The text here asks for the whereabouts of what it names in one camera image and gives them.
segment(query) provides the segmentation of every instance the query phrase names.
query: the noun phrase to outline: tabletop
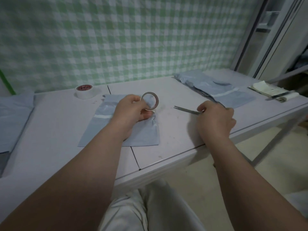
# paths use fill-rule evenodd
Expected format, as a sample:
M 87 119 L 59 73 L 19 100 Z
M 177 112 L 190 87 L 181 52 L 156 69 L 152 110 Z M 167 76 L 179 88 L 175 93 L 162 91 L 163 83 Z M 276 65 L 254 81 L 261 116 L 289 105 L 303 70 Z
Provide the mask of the tabletop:
M 286 103 L 266 101 L 265 96 L 247 89 L 256 79 L 229 69 L 207 71 L 206 74 L 230 82 L 239 90 L 256 97 L 255 101 L 235 109 L 237 124 L 231 132 L 234 141 L 256 134 L 256 129 L 266 123 L 279 124 L 275 120 L 289 118 L 288 115 L 308 107 L 308 98 L 302 96 Z M 199 146 L 203 142 L 195 128 L 196 115 L 176 110 L 173 106 L 196 110 L 206 98 L 173 77 L 100 85 L 95 88 L 100 92 L 87 100 L 76 98 L 74 89 L 36 95 L 35 108 L 0 178 L 0 222 L 78 154 L 82 147 L 77 147 L 77 144 L 95 110 L 102 103 L 103 94 L 143 94 L 152 91 L 160 100 L 156 109 L 160 145 L 122 147 L 115 184 L 153 174 L 155 170 L 162 171 L 163 167 L 202 148 Z

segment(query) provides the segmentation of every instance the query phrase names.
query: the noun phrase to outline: hand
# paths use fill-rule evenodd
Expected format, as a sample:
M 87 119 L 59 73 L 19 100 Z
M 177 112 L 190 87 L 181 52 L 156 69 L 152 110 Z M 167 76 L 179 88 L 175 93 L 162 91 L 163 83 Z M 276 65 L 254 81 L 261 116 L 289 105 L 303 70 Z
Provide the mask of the hand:
M 114 128 L 123 131 L 124 139 L 127 139 L 131 133 L 133 126 L 142 120 L 146 120 L 153 115 L 144 100 L 140 100 L 140 96 L 127 95 L 117 104 L 115 112 L 110 121 Z
M 198 116 L 197 129 L 206 144 L 229 139 L 230 131 L 236 124 L 236 120 L 232 118 L 234 113 L 232 108 L 224 108 L 221 104 L 205 101 L 197 110 L 204 111 Z

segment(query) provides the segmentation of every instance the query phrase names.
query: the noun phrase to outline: roll of tape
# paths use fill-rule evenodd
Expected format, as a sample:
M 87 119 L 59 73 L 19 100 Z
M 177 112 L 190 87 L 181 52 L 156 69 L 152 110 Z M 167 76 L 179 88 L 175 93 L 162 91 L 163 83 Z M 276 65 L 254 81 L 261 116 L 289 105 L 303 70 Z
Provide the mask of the roll of tape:
M 96 96 L 96 89 L 90 84 L 80 85 L 76 87 L 76 96 L 85 100 Z
M 158 105 L 158 102 L 159 102 L 158 96 L 157 96 L 155 93 L 149 91 L 149 92 L 144 93 L 144 94 L 142 95 L 141 99 L 142 99 L 146 94 L 150 94 L 150 95 L 152 95 L 153 97 L 155 97 L 156 103 L 155 103 L 154 107 L 153 107 L 152 109 L 146 109 L 147 111 L 152 111 L 152 110 L 154 110 L 154 109 L 157 108 L 157 105 Z

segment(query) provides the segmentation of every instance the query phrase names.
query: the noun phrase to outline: checkered wall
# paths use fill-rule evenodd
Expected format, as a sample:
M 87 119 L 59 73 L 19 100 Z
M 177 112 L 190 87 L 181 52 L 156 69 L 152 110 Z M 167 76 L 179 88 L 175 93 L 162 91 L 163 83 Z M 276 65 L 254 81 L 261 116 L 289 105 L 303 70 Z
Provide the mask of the checkered wall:
M 228 68 L 257 0 L 0 0 L 17 93 Z

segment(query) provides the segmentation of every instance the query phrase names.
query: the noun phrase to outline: scissors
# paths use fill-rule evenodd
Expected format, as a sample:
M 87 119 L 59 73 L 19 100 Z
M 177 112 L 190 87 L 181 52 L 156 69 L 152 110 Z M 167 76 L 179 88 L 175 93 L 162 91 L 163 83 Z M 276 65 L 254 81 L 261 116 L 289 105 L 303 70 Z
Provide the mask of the scissors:
M 194 110 L 184 109 L 184 108 L 181 108 L 181 107 L 179 107 L 179 106 L 174 106 L 174 108 L 175 108 L 175 109 L 178 109 L 178 110 L 181 110 L 181 111 L 184 111 L 184 112 L 196 114 L 196 115 L 199 115 L 199 114 L 202 114 L 202 113 L 203 113 L 203 112 L 198 112 L 198 111 L 194 111 Z

